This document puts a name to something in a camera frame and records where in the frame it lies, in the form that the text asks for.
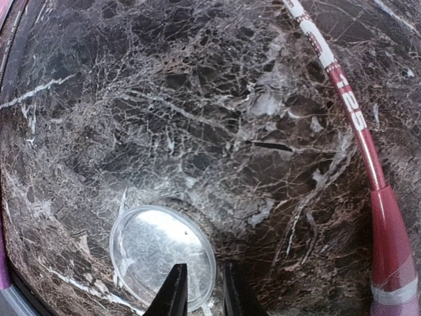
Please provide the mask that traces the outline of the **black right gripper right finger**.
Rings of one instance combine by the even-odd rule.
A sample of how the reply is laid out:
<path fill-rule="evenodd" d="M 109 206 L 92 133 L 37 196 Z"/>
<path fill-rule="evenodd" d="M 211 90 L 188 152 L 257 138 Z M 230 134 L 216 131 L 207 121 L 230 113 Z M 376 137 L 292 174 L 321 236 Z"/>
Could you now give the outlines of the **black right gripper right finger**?
<path fill-rule="evenodd" d="M 238 264 L 229 261 L 223 271 L 224 315 L 254 316 L 268 313 L 260 304 Z"/>

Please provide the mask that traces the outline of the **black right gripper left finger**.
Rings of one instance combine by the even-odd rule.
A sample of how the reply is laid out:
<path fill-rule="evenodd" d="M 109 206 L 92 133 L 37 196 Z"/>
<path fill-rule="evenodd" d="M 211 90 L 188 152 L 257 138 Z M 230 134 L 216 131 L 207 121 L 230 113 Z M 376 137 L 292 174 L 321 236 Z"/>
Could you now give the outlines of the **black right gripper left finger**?
<path fill-rule="evenodd" d="M 187 315 L 187 265 L 175 264 L 144 316 Z"/>

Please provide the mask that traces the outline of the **clear plastic tube lid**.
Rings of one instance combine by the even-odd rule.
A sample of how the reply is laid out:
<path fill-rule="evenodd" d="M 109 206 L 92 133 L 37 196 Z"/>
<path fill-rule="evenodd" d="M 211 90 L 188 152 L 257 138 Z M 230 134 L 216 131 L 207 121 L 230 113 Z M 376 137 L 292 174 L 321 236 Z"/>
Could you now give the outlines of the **clear plastic tube lid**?
<path fill-rule="evenodd" d="M 187 306 L 202 307 L 216 282 L 211 243 L 188 216 L 171 208 L 142 205 L 121 213 L 111 229 L 114 271 L 125 289 L 151 305 L 175 264 L 187 265 Z"/>

